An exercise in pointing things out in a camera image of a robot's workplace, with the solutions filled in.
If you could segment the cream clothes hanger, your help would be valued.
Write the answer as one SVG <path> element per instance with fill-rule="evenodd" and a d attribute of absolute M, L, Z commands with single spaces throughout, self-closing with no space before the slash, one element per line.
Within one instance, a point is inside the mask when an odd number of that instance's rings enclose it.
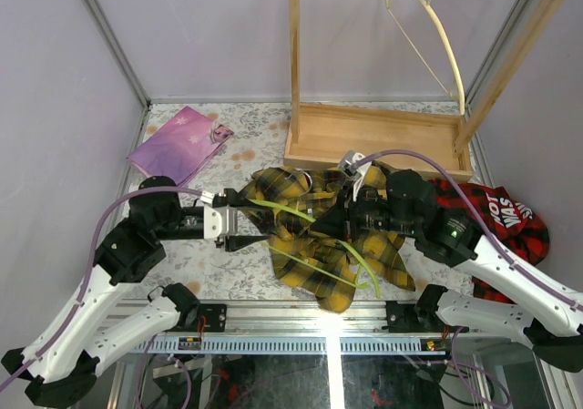
<path fill-rule="evenodd" d="M 412 29 L 407 23 L 403 23 L 404 11 L 399 7 L 403 1 L 380 0 L 385 13 L 394 22 L 394 26 L 401 33 L 405 43 L 411 47 L 427 75 L 445 98 L 455 104 L 457 115 L 463 117 L 466 113 L 467 102 L 462 70 L 442 18 L 434 7 L 434 0 L 407 0 L 414 2 L 424 19 L 424 26 L 427 29 L 425 36 L 429 38 L 429 45 L 422 45 L 422 34 L 411 34 Z"/>

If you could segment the yellow plaid shirt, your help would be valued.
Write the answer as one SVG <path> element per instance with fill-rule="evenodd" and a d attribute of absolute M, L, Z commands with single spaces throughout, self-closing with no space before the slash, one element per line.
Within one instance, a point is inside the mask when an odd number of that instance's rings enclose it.
<path fill-rule="evenodd" d="M 312 230 L 312 220 L 334 205 L 344 180 L 338 169 L 272 167 L 255 171 L 240 192 L 247 199 L 270 203 L 262 211 L 249 212 L 248 218 L 268 238 L 275 277 L 312 293 L 329 312 L 345 312 L 352 305 L 360 269 L 372 271 L 373 281 L 415 290 L 399 254 L 403 236 L 366 230 L 337 241 Z"/>

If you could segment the green clothes hanger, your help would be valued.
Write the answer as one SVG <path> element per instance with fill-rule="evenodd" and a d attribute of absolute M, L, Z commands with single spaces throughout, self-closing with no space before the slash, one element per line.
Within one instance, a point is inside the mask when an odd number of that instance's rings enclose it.
<path fill-rule="evenodd" d="M 248 218 L 258 230 L 268 236 L 266 247 L 271 253 L 274 275 L 282 283 L 302 288 L 321 301 L 339 298 L 344 307 L 356 289 L 374 289 L 377 298 L 381 290 L 373 261 L 367 261 L 353 246 L 322 234 L 313 234 L 315 218 L 301 211 L 295 200 L 291 206 L 257 199 L 267 213 L 251 211 Z"/>

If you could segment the red black plaid shirt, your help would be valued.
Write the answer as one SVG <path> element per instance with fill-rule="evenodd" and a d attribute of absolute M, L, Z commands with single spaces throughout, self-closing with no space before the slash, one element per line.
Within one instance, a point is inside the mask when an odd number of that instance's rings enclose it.
<path fill-rule="evenodd" d="M 446 179 L 431 179 L 439 204 L 451 209 L 467 207 L 454 187 Z M 473 183 L 460 183 L 464 192 L 491 232 L 521 259 L 533 266 L 543 261 L 550 249 L 546 223 L 528 206 L 512 199 L 504 187 L 489 188 Z M 473 277 L 473 296 L 495 302 L 513 303 L 503 293 L 484 281 Z"/>

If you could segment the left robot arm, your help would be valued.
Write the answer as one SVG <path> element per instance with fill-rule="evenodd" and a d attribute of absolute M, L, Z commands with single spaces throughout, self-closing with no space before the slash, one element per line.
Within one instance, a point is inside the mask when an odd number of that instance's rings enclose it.
<path fill-rule="evenodd" d="M 32 343 L 7 351 L 1 360 L 10 374 L 1 386 L 25 380 L 26 396 L 37 407 L 68 408 L 140 343 L 161 332 L 204 327 L 199 299 L 185 285 L 171 283 L 140 311 L 101 328 L 119 301 L 165 259 L 164 241 L 212 240 L 227 252 L 259 241 L 239 235 L 237 220 L 239 212 L 263 207 L 234 189 L 215 194 L 151 177 L 111 204 L 98 227 L 123 203 L 129 207 L 126 218 L 107 235 L 95 230 L 86 272 L 61 312 Z"/>

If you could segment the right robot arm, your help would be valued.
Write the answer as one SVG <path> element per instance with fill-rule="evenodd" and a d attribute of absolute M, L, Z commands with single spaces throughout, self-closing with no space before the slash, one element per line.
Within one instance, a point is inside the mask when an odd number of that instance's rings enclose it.
<path fill-rule="evenodd" d="M 429 284 L 414 306 L 426 331 L 446 326 L 489 332 L 521 343 L 561 370 L 582 369 L 582 295 L 523 261 L 464 210 L 440 205 L 434 186 L 412 171 L 390 175 L 386 197 L 345 186 L 311 229 L 337 240 L 365 232 L 414 239 L 426 258 L 466 272 L 509 298 L 508 303 L 462 295 Z"/>

